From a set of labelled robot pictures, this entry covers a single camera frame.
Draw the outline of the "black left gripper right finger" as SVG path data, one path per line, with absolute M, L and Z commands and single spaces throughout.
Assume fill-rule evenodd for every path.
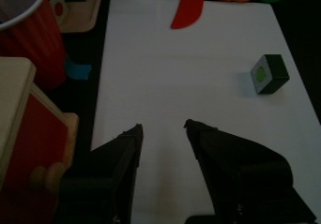
M 185 129 L 215 209 L 185 224 L 316 224 L 279 153 L 192 119 Z

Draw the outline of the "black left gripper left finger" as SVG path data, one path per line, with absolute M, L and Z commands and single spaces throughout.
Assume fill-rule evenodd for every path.
M 59 187 L 57 224 L 132 224 L 132 204 L 144 144 L 136 125 L 73 164 Z

